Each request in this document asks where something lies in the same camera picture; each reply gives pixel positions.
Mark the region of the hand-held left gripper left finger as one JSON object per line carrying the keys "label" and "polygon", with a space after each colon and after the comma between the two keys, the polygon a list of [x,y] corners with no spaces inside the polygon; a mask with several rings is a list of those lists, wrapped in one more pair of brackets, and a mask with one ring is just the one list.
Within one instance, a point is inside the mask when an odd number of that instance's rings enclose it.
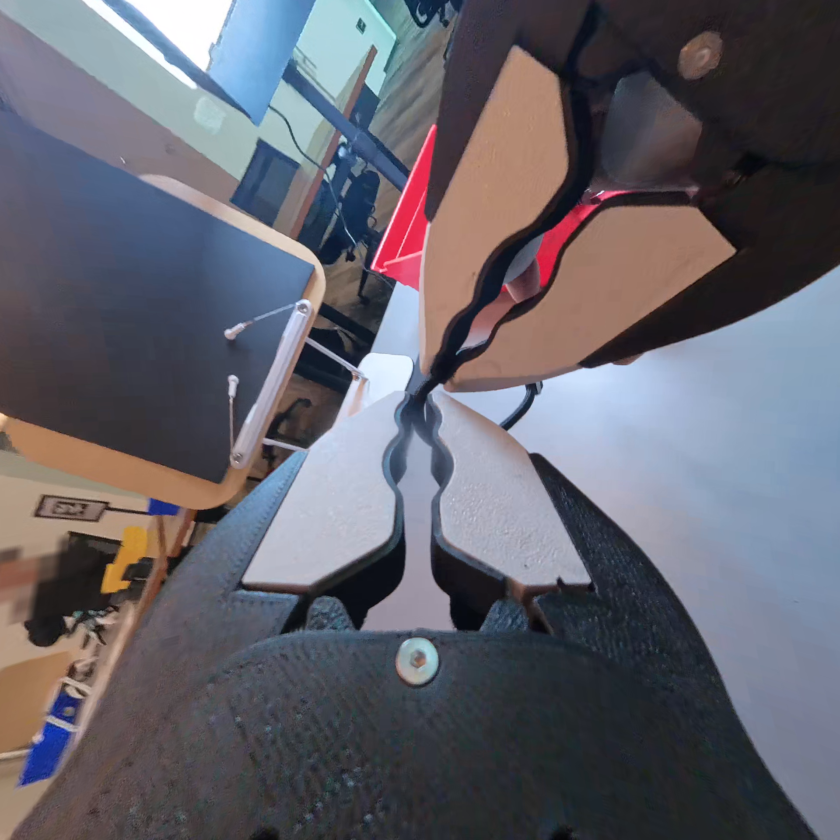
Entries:
{"label": "hand-held left gripper left finger", "polygon": [[386,394],[315,443],[245,571],[245,589],[314,595],[394,549],[407,404],[406,392]]}

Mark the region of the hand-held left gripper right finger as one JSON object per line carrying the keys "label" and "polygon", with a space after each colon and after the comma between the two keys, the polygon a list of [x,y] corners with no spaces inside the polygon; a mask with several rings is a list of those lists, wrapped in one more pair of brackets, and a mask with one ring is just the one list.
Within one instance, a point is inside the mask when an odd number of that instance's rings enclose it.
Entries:
{"label": "hand-held left gripper right finger", "polygon": [[437,585],[462,604],[589,589],[592,578],[525,447],[445,392],[430,395],[429,420]]}

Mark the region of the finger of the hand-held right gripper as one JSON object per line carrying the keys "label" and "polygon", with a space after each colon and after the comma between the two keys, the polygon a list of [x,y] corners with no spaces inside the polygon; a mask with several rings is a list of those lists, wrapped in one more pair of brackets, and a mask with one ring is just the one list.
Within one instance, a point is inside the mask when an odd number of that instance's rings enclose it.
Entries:
{"label": "finger of the hand-held right gripper", "polygon": [[419,362],[446,382],[465,344],[516,303],[505,284],[535,258],[537,232],[570,173],[559,77],[519,46],[500,69],[434,217],[419,287]]}
{"label": "finger of the hand-held right gripper", "polygon": [[666,304],[737,250],[684,193],[624,193],[561,248],[547,288],[500,320],[451,392],[550,380]]}

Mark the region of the red plastic bin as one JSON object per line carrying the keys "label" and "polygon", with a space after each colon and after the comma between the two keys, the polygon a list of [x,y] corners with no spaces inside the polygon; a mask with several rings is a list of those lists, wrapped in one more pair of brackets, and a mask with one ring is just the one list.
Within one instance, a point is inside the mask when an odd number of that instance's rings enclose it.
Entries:
{"label": "red plastic bin", "polygon": [[[434,155],[437,126],[433,125],[412,168],[391,221],[378,249],[372,269],[398,284],[419,291],[421,262],[427,231],[425,202]],[[540,287],[548,286],[562,246],[591,215],[596,204],[579,204],[542,238],[534,261],[539,267]]]}

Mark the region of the black office chair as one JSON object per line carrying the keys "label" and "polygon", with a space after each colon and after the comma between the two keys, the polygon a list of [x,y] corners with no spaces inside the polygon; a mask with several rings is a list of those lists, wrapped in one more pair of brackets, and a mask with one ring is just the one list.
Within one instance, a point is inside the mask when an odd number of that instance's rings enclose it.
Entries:
{"label": "black office chair", "polygon": [[318,257],[325,266],[335,264],[341,256],[355,259],[358,245],[367,257],[375,256],[382,233],[375,229],[375,201],[381,178],[372,169],[365,169],[350,178],[350,186],[339,198],[338,217],[332,231],[324,240]]}

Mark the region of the black light stand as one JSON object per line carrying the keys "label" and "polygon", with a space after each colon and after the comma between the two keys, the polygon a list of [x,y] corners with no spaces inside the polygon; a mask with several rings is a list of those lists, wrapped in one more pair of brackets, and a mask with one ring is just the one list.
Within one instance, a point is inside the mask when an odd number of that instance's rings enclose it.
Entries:
{"label": "black light stand", "polygon": [[404,192],[410,174],[404,163],[377,137],[344,117],[320,89],[301,73],[294,59],[289,60],[282,79],[313,106],[339,135],[350,142],[350,146],[364,162],[373,166],[398,192]]}

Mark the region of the wooden desk with black legs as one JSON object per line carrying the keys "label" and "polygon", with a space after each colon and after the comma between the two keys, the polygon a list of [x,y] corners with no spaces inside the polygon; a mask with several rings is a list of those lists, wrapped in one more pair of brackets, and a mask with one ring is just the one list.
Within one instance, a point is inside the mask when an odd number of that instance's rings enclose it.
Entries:
{"label": "wooden desk with black legs", "polygon": [[193,530],[195,515],[195,510],[182,509],[175,517],[156,517],[150,522],[150,557],[153,561],[150,576],[143,586],[140,599],[119,609],[114,634],[108,639],[93,672],[91,692],[80,712],[74,745],[78,744],[95,717],[114,670],[161,591],[168,575],[170,560],[179,554]]}

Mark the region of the small yellow bin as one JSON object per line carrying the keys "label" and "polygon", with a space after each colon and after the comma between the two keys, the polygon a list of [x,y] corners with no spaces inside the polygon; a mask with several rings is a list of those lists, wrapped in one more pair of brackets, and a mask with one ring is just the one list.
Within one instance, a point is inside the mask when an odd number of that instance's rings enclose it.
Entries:
{"label": "small yellow bin", "polygon": [[106,565],[101,579],[100,593],[111,595],[127,590],[131,579],[124,575],[130,566],[142,561],[146,557],[149,544],[148,529],[144,527],[127,527],[122,533],[122,540],[115,558]]}

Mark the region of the small marker sign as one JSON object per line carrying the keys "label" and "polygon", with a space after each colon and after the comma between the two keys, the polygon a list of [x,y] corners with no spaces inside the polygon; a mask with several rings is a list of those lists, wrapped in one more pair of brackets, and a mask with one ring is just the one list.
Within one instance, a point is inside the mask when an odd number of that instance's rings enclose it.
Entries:
{"label": "small marker sign", "polygon": [[95,523],[109,513],[142,517],[151,515],[145,509],[114,507],[105,500],[43,495],[38,499],[33,516],[48,520]]}

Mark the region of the studio light panel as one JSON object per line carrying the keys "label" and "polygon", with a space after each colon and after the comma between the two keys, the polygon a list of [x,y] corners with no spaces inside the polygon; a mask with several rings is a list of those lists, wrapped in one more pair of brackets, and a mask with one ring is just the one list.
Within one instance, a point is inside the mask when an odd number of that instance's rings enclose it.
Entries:
{"label": "studio light panel", "polygon": [[306,27],[313,1],[105,1],[199,89],[258,125]]}

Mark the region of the black board on white stand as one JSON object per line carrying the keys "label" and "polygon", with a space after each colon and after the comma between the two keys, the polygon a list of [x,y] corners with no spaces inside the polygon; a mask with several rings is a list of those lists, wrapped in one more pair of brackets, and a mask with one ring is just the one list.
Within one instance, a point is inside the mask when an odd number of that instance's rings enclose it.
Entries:
{"label": "black board on white stand", "polygon": [[2,113],[2,420],[37,465],[202,510],[244,485],[326,279],[305,246],[162,175],[137,177]]}

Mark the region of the black board with wooden back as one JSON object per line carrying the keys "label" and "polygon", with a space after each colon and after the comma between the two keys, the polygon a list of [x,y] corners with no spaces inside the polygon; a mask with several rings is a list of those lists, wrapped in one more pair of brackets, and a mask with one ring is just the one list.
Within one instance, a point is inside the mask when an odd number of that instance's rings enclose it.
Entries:
{"label": "black board with wooden back", "polygon": [[2,668],[1,753],[22,749],[31,742],[72,659],[72,653],[59,652]]}

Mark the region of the dark wall panel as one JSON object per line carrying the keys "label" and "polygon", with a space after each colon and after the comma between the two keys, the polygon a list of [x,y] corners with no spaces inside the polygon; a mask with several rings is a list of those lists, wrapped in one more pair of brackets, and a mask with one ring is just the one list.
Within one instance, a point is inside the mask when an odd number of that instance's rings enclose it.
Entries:
{"label": "dark wall panel", "polygon": [[262,139],[257,140],[248,167],[230,203],[273,227],[300,164]]}

